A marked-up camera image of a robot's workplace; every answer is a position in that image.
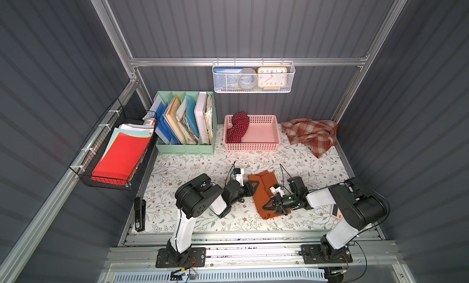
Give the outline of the rust brown skirt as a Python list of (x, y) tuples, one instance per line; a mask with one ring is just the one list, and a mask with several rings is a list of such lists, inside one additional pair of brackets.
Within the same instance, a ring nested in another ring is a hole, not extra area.
[(254, 187), (256, 188), (256, 192), (252, 197), (260, 217), (263, 220), (268, 220), (280, 216), (280, 214), (276, 214), (274, 210), (263, 209), (263, 206), (270, 203), (271, 198), (274, 196), (271, 187), (278, 185), (274, 172), (266, 170), (258, 174), (248, 175), (248, 181), (254, 183)]

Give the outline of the red plaid skirt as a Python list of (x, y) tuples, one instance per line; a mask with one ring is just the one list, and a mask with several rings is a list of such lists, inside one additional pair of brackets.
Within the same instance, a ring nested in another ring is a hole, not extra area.
[(300, 118), (282, 122), (281, 126), (291, 145), (303, 144), (316, 158), (337, 145), (338, 124), (332, 120)]

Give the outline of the pink plastic basket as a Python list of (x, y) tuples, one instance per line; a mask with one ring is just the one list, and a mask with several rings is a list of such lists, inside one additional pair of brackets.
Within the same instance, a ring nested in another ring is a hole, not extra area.
[(223, 144), (227, 151), (277, 151), (280, 132), (275, 115), (249, 115), (250, 124), (240, 143), (227, 143), (227, 130), (232, 128), (232, 115), (224, 119)]

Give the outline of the red polka dot skirt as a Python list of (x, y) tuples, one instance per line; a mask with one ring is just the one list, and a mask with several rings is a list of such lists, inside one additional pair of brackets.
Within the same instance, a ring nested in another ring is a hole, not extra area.
[(232, 116), (232, 127), (227, 129), (226, 143), (240, 143), (250, 125), (250, 118), (245, 112), (238, 112)]

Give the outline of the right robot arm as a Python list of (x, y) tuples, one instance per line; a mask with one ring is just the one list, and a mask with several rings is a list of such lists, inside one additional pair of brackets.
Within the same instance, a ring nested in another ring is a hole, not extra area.
[(326, 262), (343, 257), (350, 241), (370, 224), (386, 219), (390, 213), (390, 206), (382, 195), (354, 178), (309, 190), (297, 176), (289, 178), (288, 185), (289, 195), (276, 193), (263, 209), (287, 215), (290, 210), (336, 205), (343, 216), (332, 230), (323, 235), (317, 249), (303, 252), (306, 256), (320, 256)]

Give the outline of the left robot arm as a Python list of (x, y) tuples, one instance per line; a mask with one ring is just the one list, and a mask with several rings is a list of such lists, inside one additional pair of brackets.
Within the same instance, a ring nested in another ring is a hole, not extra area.
[(205, 173), (183, 184), (175, 193), (178, 219), (175, 232), (167, 243), (170, 257), (178, 263), (188, 259), (196, 219), (206, 210), (223, 218), (231, 212), (234, 203), (254, 196), (258, 186), (258, 182), (241, 184), (234, 179), (221, 187)]

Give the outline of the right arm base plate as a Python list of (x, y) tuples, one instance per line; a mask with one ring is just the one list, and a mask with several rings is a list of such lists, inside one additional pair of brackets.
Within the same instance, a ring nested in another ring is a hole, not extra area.
[(353, 258), (347, 247), (335, 250), (324, 245), (301, 245), (299, 255), (305, 264), (351, 263)]

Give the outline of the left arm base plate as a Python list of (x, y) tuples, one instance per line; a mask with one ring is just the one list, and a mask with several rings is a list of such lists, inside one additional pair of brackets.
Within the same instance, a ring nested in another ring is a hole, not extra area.
[(161, 248), (158, 251), (155, 267), (156, 268), (174, 268), (174, 267), (204, 267), (206, 260), (206, 248), (189, 247), (186, 251), (179, 253), (170, 248)]

